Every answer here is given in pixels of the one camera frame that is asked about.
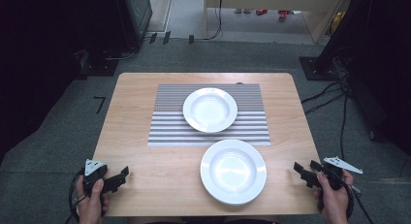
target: human hand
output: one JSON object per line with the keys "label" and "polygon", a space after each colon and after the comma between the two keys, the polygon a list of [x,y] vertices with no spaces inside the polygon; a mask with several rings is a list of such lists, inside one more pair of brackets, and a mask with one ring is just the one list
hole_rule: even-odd
{"label": "human hand", "polygon": [[[343,172],[343,180],[347,184],[353,184],[354,178],[349,174],[346,170],[342,170]],[[330,187],[329,180],[327,179],[326,175],[323,173],[317,174],[318,181],[320,182],[321,186],[323,187],[323,202],[324,208],[322,210],[322,215],[324,221],[327,224],[347,224],[347,214],[346,210],[348,207],[349,202],[349,194],[344,187],[334,191]],[[320,191],[317,191],[315,196],[318,198]]]}
{"label": "human hand", "polygon": [[[79,177],[76,188],[79,196],[85,196],[82,186],[83,176]],[[103,208],[100,202],[100,193],[103,190],[104,182],[100,178],[97,180],[91,190],[91,196],[85,198],[79,202],[79,224],[102,224],[103,219],[101,217],[102,210],[106,213],[109,209],[109,200],[107,194],[103,194]]]}

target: gray carpet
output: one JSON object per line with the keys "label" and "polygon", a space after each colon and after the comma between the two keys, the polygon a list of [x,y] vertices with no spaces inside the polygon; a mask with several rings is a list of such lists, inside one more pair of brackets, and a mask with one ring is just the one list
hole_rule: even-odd
{"label": "gray carpet", "polygon": [[[293,76],[300,98],[304,99],[319,93],[329,82],[306,80],[299,56],[318,56],[322,49],[315,45],[220,41],[196,41],[189,45],[188,40],[177,39],[171,39],[166,45],[161,39],[151,45],[144,42],[138,54],[119,63],[114,77],[73,81],[42,127],[6,155],[0,169],[0,223],[65,222],[69,216],[67,200],[71,179],[85,159],[93,156],[119,74],[286,72]],[[308,102],[304,109],[323,103],[333,95],[336,92]],[[98,114],[100,100],[93,99],[94,96],[107,97]],[[342,114],[343,99],[340,99],[307,116],[320,158],[340,155]],[[349,99],[344,152],[346,161],[364,170],[363,175],[355,178],[355,184],[363,191],[361,201],[375,223],[409,223],[410,183],[381,179],[410,176],[411,162],[401,170],[408,156],[390,143],[371,142],[368,132],[357,102]],[[281,219],[284,224],[322,223],[319,215],[286,215]],[[106,217],[105,222],[126,223],[126,219]],[[357,202],[351,223],[366,223]]]}

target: striped placemat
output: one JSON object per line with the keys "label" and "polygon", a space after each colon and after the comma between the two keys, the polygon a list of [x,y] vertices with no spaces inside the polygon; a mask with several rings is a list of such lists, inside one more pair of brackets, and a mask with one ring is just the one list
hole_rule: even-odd
{"label": "striped placemat", "polygon": [[[237,103],[237,118],[218,133],[203,133],[191,127],[182,112],[185,99],[194,91],[216,87]],[[269,128],[259,84],[159,84],[150,125],[150,146],[210,146],[236,139],[252,145],[270,145]]]}

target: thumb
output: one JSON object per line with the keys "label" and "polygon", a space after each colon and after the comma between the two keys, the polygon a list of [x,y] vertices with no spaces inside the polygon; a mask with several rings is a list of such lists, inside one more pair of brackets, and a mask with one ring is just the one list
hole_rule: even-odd
{"label": "thumb", "polygon": [[90,203],[100,203],[100,193],[103,190],[103,185],[104,182],[101,178],[94,183],[93,189],[91,191]]}
{"label": "thumb", "polygon": [[323,187],[324,192],[329,192],[332,190],[332,188],[330,187],[329,180],[327,179],[326,175],[324,175],[323,173],[318,173],[317,178],[321,186]]}

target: white plate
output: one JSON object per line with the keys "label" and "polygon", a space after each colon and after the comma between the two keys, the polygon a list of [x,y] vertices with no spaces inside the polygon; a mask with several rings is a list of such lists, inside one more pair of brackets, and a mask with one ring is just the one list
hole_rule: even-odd
{"label": "white plate", "polygon": [[196,130],[215,133],[227,129],[236,120],[237,103],[221,89],[202,88],[185,99],[183,114]]}
{"label": "white plate", "polygon": [[200,173],[208,193],[228,205],[243,205],[255,199],[266,184],[263,157],[248,143],[224,140],[203,156]]}

